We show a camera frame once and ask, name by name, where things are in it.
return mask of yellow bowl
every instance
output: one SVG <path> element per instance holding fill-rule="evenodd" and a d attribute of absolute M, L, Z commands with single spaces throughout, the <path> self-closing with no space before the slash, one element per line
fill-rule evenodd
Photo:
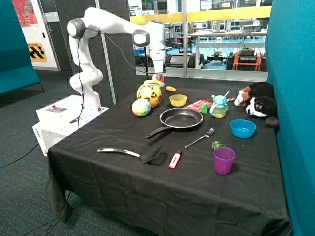
<path fill-rule="evenodd" d="M 186 104 L 187 96 L 182 94 L 176 94 L 169 97 L 172 106 L 174 107 L 182 107 Z"/>

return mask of glass window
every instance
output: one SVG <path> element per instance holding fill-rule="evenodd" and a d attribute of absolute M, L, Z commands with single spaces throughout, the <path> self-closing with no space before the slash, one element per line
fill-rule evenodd
<path fill-rule="evenodd" d="M 166 76 L 267 79 L 272 0 L 129 0 L 129 5 L 132 1 L 140 2 L 142 16 L 152 15 L 147 21 L 165 25 Z"/>

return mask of plush toy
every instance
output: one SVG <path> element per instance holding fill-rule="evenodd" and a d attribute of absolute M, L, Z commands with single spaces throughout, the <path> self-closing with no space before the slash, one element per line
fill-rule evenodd
<path fill-rule="evenodd" d="M 274 89 L 268 82 L 253 83 L 239 91 L 234 101 L 235 106 L 246 107 L 251 117 L 266 119 L 266 126 L 278 127 L 277 105 L 275 103 Z"/>

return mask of yellow warning sign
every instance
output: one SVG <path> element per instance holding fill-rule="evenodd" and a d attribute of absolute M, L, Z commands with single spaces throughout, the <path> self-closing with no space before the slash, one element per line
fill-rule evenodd
<path fill-rule="evenodd" d="M 41 43 L 28 43 L 32 62 L 47 62 L 44 47 Z"/>

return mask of yellow railing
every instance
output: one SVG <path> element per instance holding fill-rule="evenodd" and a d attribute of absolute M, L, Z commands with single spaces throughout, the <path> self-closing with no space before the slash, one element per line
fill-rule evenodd
<path fill-rule="evenodd" d="M 250 19 L 250 18 L 268 18 L 270 16 L 271 6 L 260 7 L 241 7 L 235 9 L 213 10 L 213 11 L 198 11 L 188 12 L 187 21 L 216 21 L 216 20 L 234 20 L 234 19 Z M 144 25 L 149 21 L 158 20 L 162 23 L 183 22 L 183 14 L 161 14 L 150 16 L 132 16 L 130 21 Z"/>

